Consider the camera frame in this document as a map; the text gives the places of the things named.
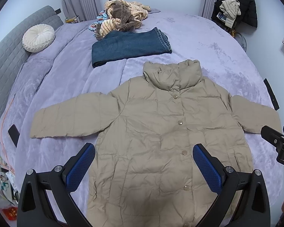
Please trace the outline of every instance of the jacket sleeve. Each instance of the jacket sleeve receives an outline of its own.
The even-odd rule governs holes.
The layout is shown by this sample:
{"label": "jacket sleeve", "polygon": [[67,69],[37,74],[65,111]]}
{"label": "jacket sleeve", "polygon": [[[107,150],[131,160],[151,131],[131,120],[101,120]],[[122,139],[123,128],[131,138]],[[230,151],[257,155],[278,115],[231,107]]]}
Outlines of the jacket sleeve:
{"label": "jacket sleeve", "polygon": [[107,128],[122,112],[128,81],[107,95],[81,94],[36,112],[30,137],[86,136]]}
{"label": "jacket sleeve", "polygon": [[220,85],[216,83],[214,85],[220,93],[224,105],[244,131],[260,134],[262,127],[267,125],[282,132],[281,121],[276,110],[256,102],[251,102],[242,96],[231,96]]}

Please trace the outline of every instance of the headboard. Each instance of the headboard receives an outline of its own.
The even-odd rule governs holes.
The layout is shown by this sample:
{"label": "headboard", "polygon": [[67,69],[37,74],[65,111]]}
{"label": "headboard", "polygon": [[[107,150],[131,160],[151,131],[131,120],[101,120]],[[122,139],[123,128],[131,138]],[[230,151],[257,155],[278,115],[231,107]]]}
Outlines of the headboard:
{"label": "headboard", "polygon": [[22,37],[38,24],[48,24],[56,30],[63,22],[51,6],[45,6],[23,20],[0,42],[0,117],[16,76],[31,54],[23,48]]}

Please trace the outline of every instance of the purple bedspread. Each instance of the purple bedspread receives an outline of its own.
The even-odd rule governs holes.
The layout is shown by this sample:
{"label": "purple bedspread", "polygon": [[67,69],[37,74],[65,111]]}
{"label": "purple bedspread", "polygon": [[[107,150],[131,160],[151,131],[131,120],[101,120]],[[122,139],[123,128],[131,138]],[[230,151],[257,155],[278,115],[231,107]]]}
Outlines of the purple bedspread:
{"label": "purple bedspread", "polygon": [[[16,95],[0,130],[0,142],[4,142],[8,161],[15,169],[18,190],[28,169],[34,168],[37,172],[52,170],[56,165],[63,165],[86,142],[95,143],[97,138],[94,134],[78,138],[30,139],[30,125],[35,112],[81,93],[108,93],[129,78],[141,76],[145,61],[169,64],[197,59],[203,74],[231,94],[272,107],[263,80],[246,53],[235,39],[207,19],[170,12],[149,14],[136,33],[158,27],[168,36],[173,53],[108,62],[95,69],[91,66],[91,47],[96,39],[88,30],[89,24],[65,24],[58,28],[54,42],[29,57],[14,83],[7,107]],[[20,131],[17,149],[7,133],[12,124]],[[260,135],[245,134],[245,137],[254,167],[263,172],[270,204],[274,204],[282,188],[282,170],[276,162],[274,147]],[[0,150],[4,156],[2,144]],[[86,214],[88,173],[72,197]],[[55,205],[53,196],[49,198]],[[58,219],[63,220],[56,205],[54,211]]]}

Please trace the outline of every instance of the cushion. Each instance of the cushion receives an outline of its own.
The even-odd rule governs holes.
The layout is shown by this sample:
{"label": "cushion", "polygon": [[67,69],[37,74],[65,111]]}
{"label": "cushion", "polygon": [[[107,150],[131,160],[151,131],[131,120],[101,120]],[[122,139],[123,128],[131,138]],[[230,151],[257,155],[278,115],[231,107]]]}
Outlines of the cushion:
{"label": "cushion", "polygon": [[55,30],[50,25],[39,24],[24,33],[22,45],[25,50],[37,53],[47,48],[55,39]]}

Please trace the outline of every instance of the silver bolt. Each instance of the silver bolt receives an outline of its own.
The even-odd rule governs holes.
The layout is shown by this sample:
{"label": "silver bolt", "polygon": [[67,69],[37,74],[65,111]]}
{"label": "silver bolt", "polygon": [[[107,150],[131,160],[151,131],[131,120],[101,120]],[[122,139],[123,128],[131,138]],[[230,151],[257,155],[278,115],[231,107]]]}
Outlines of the silver bolt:
{"label": "silver bolt", "polygon": [[61,171],[62,170],[62,166],[56,166],[55,167],[55,172],[59,172],[59,171]]}
{"label": "silver bolt", "polygon": [[226,167],[226,171],[231,173],[231,172],[233,172],[233,168],[231,166],[227,166]]}
{"label": "silver bolt", "polygon": [[34,172],[33,169],[29,169],[29,170],[27,170],[26,174],[27,174],[27,175],[31,175],[31,174],[33,174],[33,172]]}
{"label": "silver bolt", "polygon": [[256,169],[256,170],[255,170],[255,174],[258,175],[258,176],[260,176],[260,175],[262,174],[262,172],[261,172],[260,170]]}

